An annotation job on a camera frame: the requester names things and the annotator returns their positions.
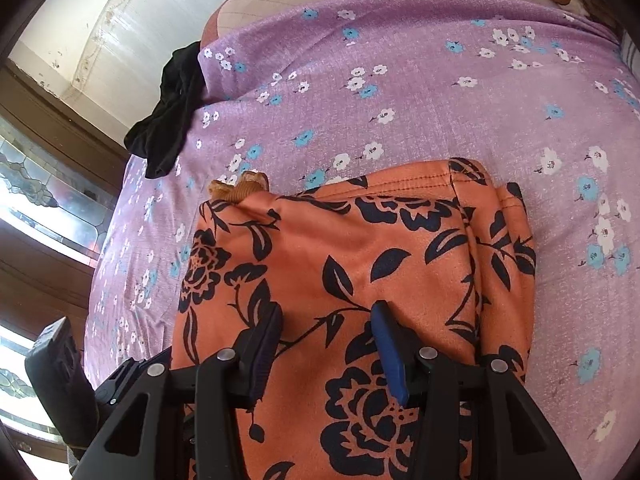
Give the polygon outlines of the orange black floral garment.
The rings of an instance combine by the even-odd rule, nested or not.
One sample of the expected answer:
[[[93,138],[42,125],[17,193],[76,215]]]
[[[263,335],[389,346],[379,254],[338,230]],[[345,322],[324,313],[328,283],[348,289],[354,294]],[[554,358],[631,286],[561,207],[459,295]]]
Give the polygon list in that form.
[[[479,162],[415,162],[288,196],[247,174],[209,193],[172,364],[198,364],[282,309],[265,395],[239,414],[250,478],[405,477],[418,413],[387,389],[370,323],[379,301],[451,359],[525,375],[532,230],[518,185],[496,185]]]

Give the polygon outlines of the black crumpled garment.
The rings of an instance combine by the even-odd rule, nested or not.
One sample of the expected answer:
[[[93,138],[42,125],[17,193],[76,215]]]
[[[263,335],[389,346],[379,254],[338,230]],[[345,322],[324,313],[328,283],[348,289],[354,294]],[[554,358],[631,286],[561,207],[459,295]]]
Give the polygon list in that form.
[[[125,136],[127,151],[146,161],[147,179],[168,176],[186,143],[205,86],[198,62],[200,52],[198,41],[175,50],[162,71],[160,100],[152,113],[136,122]]]

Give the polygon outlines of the stained glass wooden door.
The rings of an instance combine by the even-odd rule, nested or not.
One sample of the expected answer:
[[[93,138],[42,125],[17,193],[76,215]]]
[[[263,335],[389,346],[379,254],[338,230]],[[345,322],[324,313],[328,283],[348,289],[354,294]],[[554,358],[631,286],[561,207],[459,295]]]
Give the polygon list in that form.
[[[66,462],[24,359],[67,318],[84,343],[90,285],[127,154],[11,61],[1,65],[1,420],[29,463]]]

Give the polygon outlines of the striped grey pillow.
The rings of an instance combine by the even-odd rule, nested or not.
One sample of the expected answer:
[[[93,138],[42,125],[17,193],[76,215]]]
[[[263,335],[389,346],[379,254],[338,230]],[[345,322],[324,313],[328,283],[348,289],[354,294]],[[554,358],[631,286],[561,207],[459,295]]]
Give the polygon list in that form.
[[[626,30],[623,32],[620,42],[620,58],[634,75],[634,78],[640,79],[640,50]]]

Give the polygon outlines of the purple floral bedsheet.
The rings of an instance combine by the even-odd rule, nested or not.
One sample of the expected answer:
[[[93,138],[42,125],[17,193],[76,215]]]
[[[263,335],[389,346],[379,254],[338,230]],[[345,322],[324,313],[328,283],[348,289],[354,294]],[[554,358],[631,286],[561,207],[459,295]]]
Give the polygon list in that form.
[[[527,385],[586,479],[639,440],[639,83],[612,32],[520,0],[330,0],[206,44],[181,151],[134,153],[94,274],[85,370],[171,343],[209,180],[283,193],[460,156],[516,182],[538,275]]]

